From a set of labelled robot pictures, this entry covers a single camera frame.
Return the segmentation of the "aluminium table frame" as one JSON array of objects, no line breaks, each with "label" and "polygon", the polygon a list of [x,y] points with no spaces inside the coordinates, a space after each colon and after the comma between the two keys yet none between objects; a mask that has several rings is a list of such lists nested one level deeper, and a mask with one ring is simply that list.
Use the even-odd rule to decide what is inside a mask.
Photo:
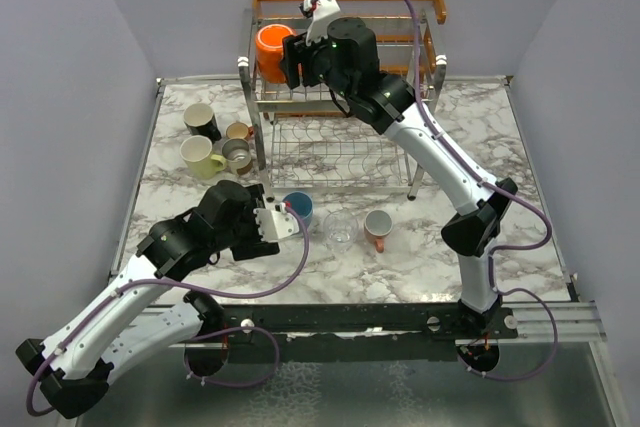
[{"label": "aluminium table frame", "polygon": [[[253,377],[281,369],[247,404],[223,395],[227,425],[617,426],[625,421],[593,307],[563,298],[504,306],[486,329],[465,318],[455,254],[440,238],[453,210],[428,174],[397,184],[406,154],[356,120],[278,119],[273,179],[316,202],[307,234],[278,255],[225,256],[187,282],[222,292],[211,330],[250,325],[186,354],[195,373]],[[320,238],[320,220],[382,209],[383,254]]]}]

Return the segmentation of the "orange mug black handle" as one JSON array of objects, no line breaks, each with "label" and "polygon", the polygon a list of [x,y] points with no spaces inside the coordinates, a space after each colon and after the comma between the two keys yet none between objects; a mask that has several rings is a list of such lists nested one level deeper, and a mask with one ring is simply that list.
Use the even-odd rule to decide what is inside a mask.
[{"label": "orange mug black handle", "polygon": [[283,40],[296,36],[297,32],[285,24],[269,24],[255,35],[256,62],[261,77],[271,84],[285,84],[285,74],[280,69],[283,58]]}]

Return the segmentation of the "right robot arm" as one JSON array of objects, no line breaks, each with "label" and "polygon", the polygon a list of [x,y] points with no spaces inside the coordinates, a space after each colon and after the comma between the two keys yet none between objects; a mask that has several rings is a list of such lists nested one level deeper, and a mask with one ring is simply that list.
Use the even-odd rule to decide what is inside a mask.
[{"label": "right robot arm", "polygon": [[494,328],[500,303],[490,283],[489,251],[516,184],[473,164],[416,100],[414,87],[381,70],[375,33],[361,19],[338,18],[327,32],[317,42],[305,34],[284,38],[280,68],[287,85],[326,85],[344,98],[350,114],[400,146],[444,191],[456,211],[441,235],[458,256],[465,308],[459,325],[467,336],[483,337]]}]

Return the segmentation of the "pink ceramic mug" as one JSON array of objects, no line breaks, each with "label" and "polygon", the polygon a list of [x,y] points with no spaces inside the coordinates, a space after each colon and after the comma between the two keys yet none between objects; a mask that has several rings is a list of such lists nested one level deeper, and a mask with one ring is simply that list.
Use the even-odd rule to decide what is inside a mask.
[{"label": "pink ceramic mug", "polygon": [[364,219],[364,235],[378,253],[385,249],[385,239],[393,229],[391,216],[383,210],[372,210]]}]

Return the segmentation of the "light green mug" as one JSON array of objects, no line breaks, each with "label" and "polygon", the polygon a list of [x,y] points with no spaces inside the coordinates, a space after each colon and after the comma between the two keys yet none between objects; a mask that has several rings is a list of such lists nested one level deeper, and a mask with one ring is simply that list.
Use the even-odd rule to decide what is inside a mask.
[{"label": "light green mug", "polygon": [[179,153],[190,172],[201,180],[210,180],[227,167],[226,158],[216,154],[212,141],[202,135],[184,140]]}]

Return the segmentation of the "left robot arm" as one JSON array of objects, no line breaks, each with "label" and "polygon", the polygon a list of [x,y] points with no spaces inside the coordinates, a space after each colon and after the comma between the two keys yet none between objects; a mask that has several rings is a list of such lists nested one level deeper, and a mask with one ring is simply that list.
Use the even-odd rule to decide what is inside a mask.
[{"label": "left robot arm", "polygon": [[[218,293],[186,277],[229,250],[236,261],[279,253],[299,223],[283,204],[267,206],[259,184],[222,180],[200,202],[153,225],[121,272],[75,318],[16,355],[31,374],[30,415],[73,419],[92,409],[124,372],[182,340],[206,342],[226,328]],[[48,402],[43,412],[34,395]]]}]

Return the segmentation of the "steel two-tier dish rack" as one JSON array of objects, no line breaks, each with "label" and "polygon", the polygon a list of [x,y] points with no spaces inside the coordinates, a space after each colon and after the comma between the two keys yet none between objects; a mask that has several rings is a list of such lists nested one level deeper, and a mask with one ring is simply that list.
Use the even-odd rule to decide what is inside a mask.
[{"label": "steel two-tier dish rack", "polygon": [[[421,55],[413,53],[413,25],[388,1],[374,9],[356,7],[349,14],[360,17],[376,34],[382,69],[407,81],[418,78],[429,108],[438,103],[447,71],[447,57],[440,35],[446,22],[439,1],[418,4],[422,37]],[[424,172],[401,148],[378,136],[354,118],[337,92],[319,84],[294,89],[265,80],[258,67],[254,39],[271,24],[284,24],[302,33],[308,20],[291,13],[270,11],[261,1],[243,13],[238,70],[253,137],[255,165],[267,194],[275,191],[373,189],[406,192],[415,198]]]}]

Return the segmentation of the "cream cup brown band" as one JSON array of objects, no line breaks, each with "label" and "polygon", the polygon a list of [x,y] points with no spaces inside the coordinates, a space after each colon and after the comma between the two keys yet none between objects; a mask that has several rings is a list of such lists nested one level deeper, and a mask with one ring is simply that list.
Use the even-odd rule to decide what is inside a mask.
[{"label": "cream cup brown band", "polygon": [[228,169],[238,175],[246,175],[252,169],[253,158],[249,143],[244,139],[228,139],[221,149],[226,159]]}]

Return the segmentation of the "clear plastic tumbler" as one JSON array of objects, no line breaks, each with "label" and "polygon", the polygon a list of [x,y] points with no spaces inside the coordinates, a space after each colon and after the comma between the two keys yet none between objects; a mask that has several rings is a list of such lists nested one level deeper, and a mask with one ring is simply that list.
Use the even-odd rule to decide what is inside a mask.
[{"label": "clear plastic tumbler", "polygon": [[330,213],[323,222],[326,246],[334,253],[346,252],[356,241],[358,222],[348,210]]}]

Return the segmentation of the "black faceted mug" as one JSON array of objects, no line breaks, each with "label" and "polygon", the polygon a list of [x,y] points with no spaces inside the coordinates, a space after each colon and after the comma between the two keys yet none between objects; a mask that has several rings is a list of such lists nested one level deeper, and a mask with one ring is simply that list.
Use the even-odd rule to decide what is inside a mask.
[{"label": "black faceted mug", "polygon": [[205,103],[195,103],[183,112],[183,122],[192,135],[209,138],[213,143],[222,138],[213,108]]}]

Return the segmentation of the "orange wooden rack frame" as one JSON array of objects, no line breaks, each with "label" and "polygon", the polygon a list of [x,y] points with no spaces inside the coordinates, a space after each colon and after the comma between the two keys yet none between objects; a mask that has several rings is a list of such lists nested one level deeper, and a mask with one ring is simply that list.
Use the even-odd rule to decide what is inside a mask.
[{"label": "orange wooden rack frame", "polygon": [[[277,115],[338,116],[328,88],[286,85],[264,80],[257,64],[255,35],[269,24],[283,24],[298,33],[310,20],[299,11],[302,0],[252,0],[244,12],[246,40],[241,43],[238,67],[248,110],[273,118]],[[447,20],[445,0],[411,0],[419,23],[420,55],[413,51],[414,27],[403,0],[337,0],[342,14],[360,17],[375,32],[381,68],[414,81],[414,66],[419,66],[421,96],[434,112],[444,84],[448,59],[440,27]]]}]

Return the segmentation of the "small copper orange cup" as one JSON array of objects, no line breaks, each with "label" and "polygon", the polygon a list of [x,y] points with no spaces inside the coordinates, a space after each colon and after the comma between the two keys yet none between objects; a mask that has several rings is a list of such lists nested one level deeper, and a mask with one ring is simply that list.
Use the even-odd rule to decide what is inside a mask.
[{"label": "small copper orange cup", "polygon": [[254,135],[254,128],[243,122],[234,122],[226,129],[226,137],[228,139],[242,139],[249,141]]}]

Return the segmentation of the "light blue plastic cup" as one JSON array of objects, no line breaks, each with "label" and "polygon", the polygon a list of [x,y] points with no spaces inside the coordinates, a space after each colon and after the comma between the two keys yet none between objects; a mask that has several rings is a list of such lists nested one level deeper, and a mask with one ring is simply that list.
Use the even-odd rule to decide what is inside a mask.
[{"label": "light blue plastic cup", "polygon": [[305,192],[294,191],[284,196],[283,201],[290,206],[309,227],[313,217],[313,201]]}]

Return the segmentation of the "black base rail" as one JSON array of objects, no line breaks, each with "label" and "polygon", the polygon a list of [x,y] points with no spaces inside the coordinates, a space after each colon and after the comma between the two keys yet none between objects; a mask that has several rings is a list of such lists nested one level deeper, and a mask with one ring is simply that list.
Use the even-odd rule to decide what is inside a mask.
[{"label": "black base rail", "polygon": [[459,341],[479,348],[517,336],[513,312],[496,305],[474,314],[459,302],[391,304],[223,305],[201,330],[218,338],[190,341],[185,357],[198,374],[226,363],[274,360],[347,363],[453,361]]}]

